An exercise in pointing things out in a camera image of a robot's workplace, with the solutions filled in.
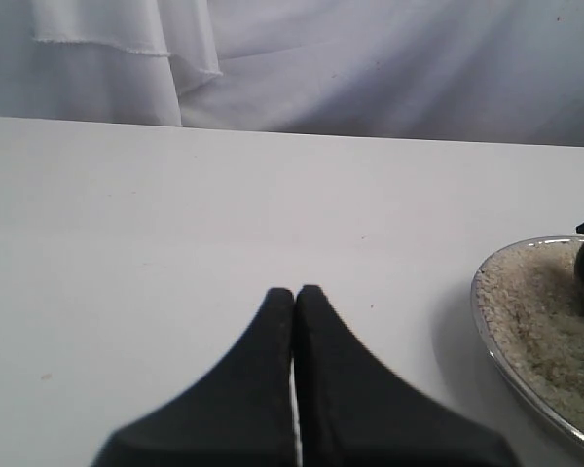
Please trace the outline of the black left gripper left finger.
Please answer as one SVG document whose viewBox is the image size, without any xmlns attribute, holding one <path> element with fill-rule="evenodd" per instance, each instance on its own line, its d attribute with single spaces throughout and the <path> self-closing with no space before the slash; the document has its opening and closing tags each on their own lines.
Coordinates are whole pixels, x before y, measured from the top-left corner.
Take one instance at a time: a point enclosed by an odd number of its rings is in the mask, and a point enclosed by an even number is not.
<svg viewBox="0 0 584 467">
<path fill-rule="evenodd" d="M 268 291 L 228 353 L 164 406 L 118 429 L 96 466 L 292 466 L 293 294 Z"/>
</svg>

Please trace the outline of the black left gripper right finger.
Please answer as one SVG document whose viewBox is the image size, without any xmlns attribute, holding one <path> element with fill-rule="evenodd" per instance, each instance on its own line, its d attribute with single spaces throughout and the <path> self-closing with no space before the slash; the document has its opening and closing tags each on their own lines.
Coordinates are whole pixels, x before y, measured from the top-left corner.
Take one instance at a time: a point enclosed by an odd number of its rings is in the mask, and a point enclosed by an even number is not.
<svg viewBox="0 0 584 467">
<path fill-rule="evenodd" d="M 315 285 L 297 296 L 294 338 L 304 465 L 496 465 L 493 432 L 396 376 Z"/>
</svg>

